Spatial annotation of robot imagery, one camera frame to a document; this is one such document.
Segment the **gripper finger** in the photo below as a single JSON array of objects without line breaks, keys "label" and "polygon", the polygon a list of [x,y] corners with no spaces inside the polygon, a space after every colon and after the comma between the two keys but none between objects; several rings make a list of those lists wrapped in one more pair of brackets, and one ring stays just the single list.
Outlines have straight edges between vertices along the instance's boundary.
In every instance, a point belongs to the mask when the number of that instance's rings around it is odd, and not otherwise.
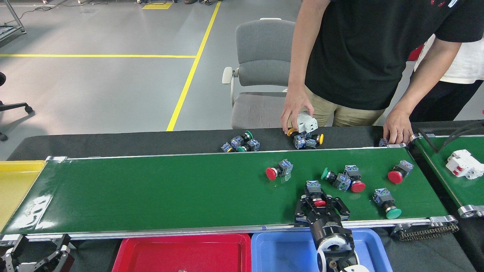
[{"label": "gripper finger", "polygon": [[12,246],[1,257],[1,272],[17,272],[20,265],[19,257],[22,255],[29,239],[26,236],[19,236],[16,240],[8,241],[7,245]]},{"label": "gripper finger", "polygon": [[71,237],[68,234],[63,234],[57,244],[56,250],[48,257],[42,260],[28,264],[28,272],[69,272],[74,258],[70,254],[68,244]]},{"label": "gripper finger", "polygon": [[326,202],[324,208],[321,208],[320,218],[326,222],[340,223],[342,220],[349,219],[350,210],[339,197],[322,195],[322,200]]},{"label": "gripper finger", "polygon": [[302,195],[296,205],[295,223],[309,227],[322,217],[322,208],[316,206],[315,201],[322,200],[321,193],[306,193]]}]

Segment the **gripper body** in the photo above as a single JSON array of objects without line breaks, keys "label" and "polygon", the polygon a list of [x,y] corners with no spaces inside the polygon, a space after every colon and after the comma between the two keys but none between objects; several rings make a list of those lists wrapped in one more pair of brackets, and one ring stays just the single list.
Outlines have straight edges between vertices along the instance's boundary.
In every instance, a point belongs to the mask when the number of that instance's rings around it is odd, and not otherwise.
[{"label": "gripper body", "polygon": [[351,231],[345,229],[341,221],[347,220],[350,212],[344,212],[338,215],[337,212],[317,213],[310,212],[308,215],[308,224],[314,242],[322,242],[330,238],[342,238],[344,242],[350,242]]}]

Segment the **person's left hand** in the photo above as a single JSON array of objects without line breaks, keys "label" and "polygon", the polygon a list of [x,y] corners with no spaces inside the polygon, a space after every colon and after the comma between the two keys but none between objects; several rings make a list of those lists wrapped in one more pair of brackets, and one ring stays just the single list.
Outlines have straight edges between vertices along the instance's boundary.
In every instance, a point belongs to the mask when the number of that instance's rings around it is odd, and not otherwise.
[{"label": "person's left hand", "polygon": [[411,110],[404,107],[394,107],[385,119],[383,138],[389,144],[408,144],[413,129],[410,124]]}]

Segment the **person's right hand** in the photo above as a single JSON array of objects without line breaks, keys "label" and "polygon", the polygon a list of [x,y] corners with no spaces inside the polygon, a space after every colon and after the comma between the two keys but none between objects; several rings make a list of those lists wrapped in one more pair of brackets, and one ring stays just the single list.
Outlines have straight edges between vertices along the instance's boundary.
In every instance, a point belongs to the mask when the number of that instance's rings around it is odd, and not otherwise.
[{"label": "person's right hand", "polygon": [[282,130],[286,134],[289,131],[289,124],[297,128],[298,115],[301,110],[307,110],[313,116],[314,108],[310,102],[306,88],[296,90],[288,89],[286,93],[283,112],[281,114]]}]

